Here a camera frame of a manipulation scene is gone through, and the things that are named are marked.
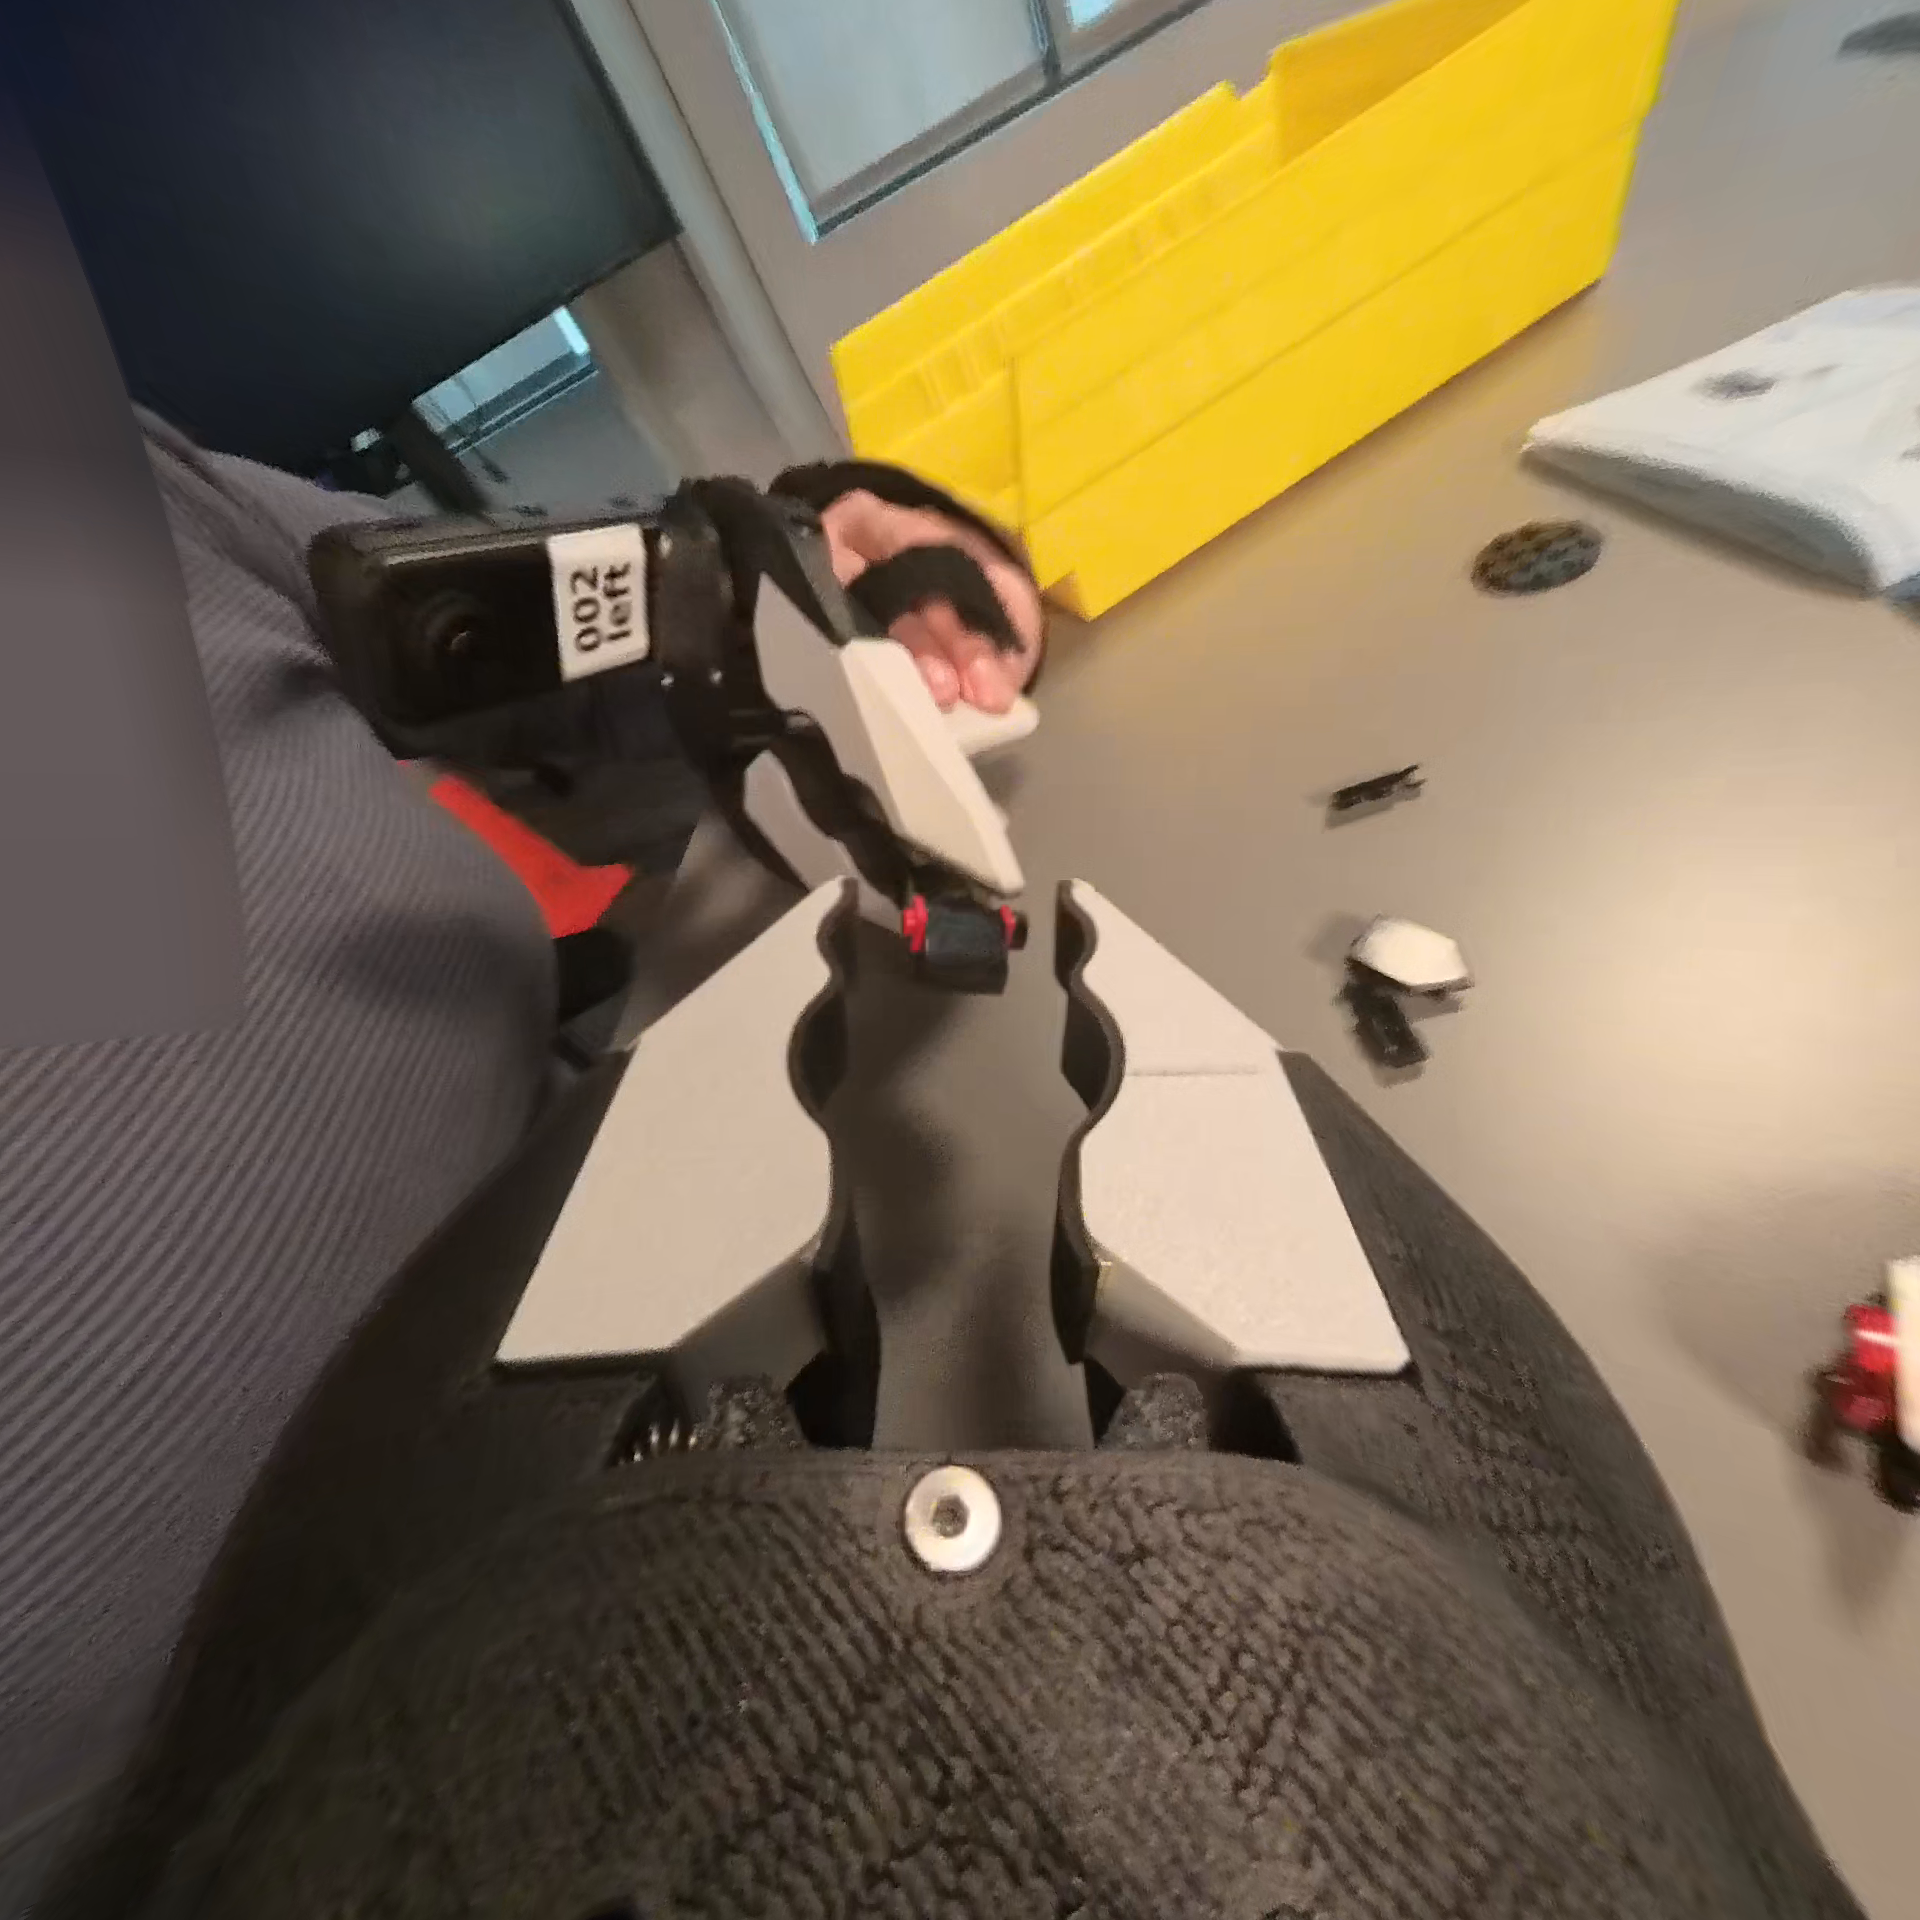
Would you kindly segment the red cloth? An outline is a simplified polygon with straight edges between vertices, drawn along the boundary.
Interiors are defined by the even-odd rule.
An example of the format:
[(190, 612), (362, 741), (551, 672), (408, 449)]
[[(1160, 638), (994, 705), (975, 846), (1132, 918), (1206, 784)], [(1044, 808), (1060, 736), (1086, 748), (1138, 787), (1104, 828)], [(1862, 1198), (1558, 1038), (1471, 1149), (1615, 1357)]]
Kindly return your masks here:
[(632, 882), (632, 866), (576, 860), (458, 774), (434, 772), (424, 792), (506, 866), (554, 942), (598, 929)]

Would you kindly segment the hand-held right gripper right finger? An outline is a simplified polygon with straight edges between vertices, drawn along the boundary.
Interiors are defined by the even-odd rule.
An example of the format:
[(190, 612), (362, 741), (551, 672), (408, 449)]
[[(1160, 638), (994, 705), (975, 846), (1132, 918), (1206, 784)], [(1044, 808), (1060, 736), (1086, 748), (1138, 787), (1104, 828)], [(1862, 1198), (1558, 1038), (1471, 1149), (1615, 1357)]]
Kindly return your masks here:
[(1270, 1377), (1401, 1381), (1407, 1342), (1284, 1049), (1086, 880), (1058, 889), (1062, 1152), (1054, 1328), (1095, 1441), (1154, 1381), (1201, 1428), (1253, 1425)]

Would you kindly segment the white slope brick piece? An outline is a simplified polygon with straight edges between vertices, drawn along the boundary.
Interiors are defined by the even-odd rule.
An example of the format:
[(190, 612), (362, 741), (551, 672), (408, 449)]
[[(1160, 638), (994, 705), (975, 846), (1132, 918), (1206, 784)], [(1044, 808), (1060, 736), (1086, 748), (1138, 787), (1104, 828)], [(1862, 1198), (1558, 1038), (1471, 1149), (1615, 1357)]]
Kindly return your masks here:
[(1471, 987), (1465, 952), (1447, 932), (1414, 918), (1378, 917), (1349, 947), (1353, 970), (1398, 994), (1445, 998)]

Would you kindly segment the yellow plastic bin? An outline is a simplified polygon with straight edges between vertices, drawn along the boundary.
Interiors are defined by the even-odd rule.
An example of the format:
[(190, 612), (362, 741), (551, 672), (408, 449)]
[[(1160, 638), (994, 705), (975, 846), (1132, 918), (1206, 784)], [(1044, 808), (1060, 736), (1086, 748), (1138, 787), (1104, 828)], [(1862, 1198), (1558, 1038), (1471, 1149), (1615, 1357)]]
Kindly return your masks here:
[(831, 346), (857, 453), (1100, 617), (1608, 267), (1672, 2), (1282, 43)]

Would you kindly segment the open pale blue instruction booklet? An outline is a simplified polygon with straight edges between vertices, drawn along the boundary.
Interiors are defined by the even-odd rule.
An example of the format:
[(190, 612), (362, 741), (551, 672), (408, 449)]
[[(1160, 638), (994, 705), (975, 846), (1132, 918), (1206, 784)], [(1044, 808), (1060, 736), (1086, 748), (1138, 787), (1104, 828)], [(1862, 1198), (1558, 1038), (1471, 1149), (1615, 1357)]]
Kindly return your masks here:
[(1521, 453), (1586, 489), (1912, 609), (1917, 288), (1836, 294), (1537, 421)]

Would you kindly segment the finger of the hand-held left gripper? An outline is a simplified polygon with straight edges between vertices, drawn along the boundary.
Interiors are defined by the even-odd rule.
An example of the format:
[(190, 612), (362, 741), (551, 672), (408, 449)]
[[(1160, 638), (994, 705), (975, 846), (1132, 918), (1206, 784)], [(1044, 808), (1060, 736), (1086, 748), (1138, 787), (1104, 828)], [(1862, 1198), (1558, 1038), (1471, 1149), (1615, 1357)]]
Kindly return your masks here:
[(751, 630), (775, 710), (823, 726), (834, 756), (917, 857), (925, 893), (1015, 902), (1023, 876), (1006, 821), (905, 648), (882, 638), (834, 644), (769, 581), (758, 585)]
[(901, 915), (925, 876), (825, 730), (789, 710), (733, 710), (732, 826), (773, 874), (801, 889), (853, 880), (863, 915)]

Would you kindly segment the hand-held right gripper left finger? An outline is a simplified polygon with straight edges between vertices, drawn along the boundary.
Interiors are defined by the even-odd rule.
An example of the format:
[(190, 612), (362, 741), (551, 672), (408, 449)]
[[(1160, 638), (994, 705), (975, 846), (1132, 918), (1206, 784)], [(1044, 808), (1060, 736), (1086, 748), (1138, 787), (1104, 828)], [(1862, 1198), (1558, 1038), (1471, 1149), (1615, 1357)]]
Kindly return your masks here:
[(872, 1292), (825, 1128), (855, 926), (855, 884), (829, 880), (639, 1030), (497, 1369), (636, 1362), (688, 1418), (761, 1378), (815, 1445), (872, 1443)]

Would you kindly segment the person's grey sweater torso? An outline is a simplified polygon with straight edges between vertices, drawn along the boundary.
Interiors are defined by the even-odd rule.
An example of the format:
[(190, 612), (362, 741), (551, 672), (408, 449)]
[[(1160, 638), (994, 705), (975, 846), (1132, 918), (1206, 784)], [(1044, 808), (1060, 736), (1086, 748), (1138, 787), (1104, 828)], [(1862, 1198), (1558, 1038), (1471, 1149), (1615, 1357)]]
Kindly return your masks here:
[(4, 1046), (4, 1916), (128, 1768), (300, 1401), (554, 1068), (533, 899), (321, 660), (306, 546), (380, 506), (132, 414), (218, 744), (244, 1009)]

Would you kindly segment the black monitor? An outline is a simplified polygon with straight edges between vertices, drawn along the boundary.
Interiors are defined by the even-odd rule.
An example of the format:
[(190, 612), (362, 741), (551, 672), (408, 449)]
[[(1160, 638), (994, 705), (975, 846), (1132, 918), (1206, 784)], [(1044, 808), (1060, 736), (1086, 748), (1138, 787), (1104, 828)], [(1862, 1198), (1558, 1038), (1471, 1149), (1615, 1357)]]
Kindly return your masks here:
[(551, 2), (4, 2), (132, 404), (306, 470), (680, 233)]

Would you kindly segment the black brick with red pins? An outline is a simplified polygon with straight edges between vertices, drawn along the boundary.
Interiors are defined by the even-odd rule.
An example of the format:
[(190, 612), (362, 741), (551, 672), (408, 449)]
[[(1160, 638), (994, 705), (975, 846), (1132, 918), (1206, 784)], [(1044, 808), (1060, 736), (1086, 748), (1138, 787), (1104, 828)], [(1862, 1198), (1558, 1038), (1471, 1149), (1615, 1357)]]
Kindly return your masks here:
[(1025, 913), (1018, 907), (966, 893), (911, 893), (901, 907), (910, 970), (936, 992), (1004, 994), (1025, 932)]

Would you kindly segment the person's left hand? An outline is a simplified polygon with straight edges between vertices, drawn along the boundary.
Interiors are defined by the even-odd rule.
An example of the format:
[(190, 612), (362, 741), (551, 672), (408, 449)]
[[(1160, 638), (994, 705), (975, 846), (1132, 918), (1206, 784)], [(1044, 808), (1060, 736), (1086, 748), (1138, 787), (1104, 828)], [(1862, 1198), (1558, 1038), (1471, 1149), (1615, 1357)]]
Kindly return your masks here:
[(1025, 694), (1044, 652), (1046, 611), (1016, 546), (999, 545), (951, 515), (902, 507), (869, 489), (836, 499), (820, 522), (831, 572), (842, 587), (911, 549), (945, 546), (966, 553), (991, 585), (1016, 644), (1001, 650), (991, 634), (945, 598), (901, 612), (888, 634), (911, 653), (941, 710), (966, 707), (978, 714), (1007, 714)]

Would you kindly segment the black hinge brick plate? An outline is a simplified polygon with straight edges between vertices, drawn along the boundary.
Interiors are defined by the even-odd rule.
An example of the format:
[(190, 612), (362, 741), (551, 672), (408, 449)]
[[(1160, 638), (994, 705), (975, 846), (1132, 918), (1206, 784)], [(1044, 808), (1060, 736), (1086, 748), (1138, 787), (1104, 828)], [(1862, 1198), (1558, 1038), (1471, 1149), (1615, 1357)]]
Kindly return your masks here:
[(1354, 1043), (1385, 1072), (1417, 1072), (1431, 1053), (1406, 1012), (1402, 989), (1364, 965), (1349, 965), (1342, 992)]

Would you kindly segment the glass window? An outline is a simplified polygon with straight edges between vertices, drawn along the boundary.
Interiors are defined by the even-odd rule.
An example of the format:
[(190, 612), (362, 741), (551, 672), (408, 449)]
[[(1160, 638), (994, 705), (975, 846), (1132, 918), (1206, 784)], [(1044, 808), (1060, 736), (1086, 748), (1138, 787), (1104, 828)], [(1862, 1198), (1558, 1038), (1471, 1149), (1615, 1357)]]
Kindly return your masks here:
[(890, 198), (1197, 2), (714, 2), (809, 243)]

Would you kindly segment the black round brick plate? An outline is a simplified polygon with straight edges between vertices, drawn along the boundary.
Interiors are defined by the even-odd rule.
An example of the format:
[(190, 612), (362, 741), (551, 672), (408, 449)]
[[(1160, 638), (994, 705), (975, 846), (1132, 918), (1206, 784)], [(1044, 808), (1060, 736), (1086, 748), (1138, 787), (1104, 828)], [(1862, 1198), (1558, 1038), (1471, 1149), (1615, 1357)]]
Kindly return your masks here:
[(1592, 572), (1600, 552), (1600, 531), (1582, 518), (1532, 518), (1477, 553), (1471, 585), (1495, 596), (1561, 589)]

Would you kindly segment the red black yellow brick model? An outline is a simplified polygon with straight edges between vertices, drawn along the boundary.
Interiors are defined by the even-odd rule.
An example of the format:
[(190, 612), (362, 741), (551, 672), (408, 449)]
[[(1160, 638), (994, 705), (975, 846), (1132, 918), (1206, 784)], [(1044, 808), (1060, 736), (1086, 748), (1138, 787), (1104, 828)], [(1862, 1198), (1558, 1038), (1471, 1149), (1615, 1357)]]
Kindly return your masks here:
[(1917, 1512), (1917, 1257), (1885, 1265), (1877, 1292), (1840, 1315), (1840, 1344), (1810, 1378), (1804, 1451), (1830, 1473), (1849, 1448), (1866, 1456), (1879, 1498)]

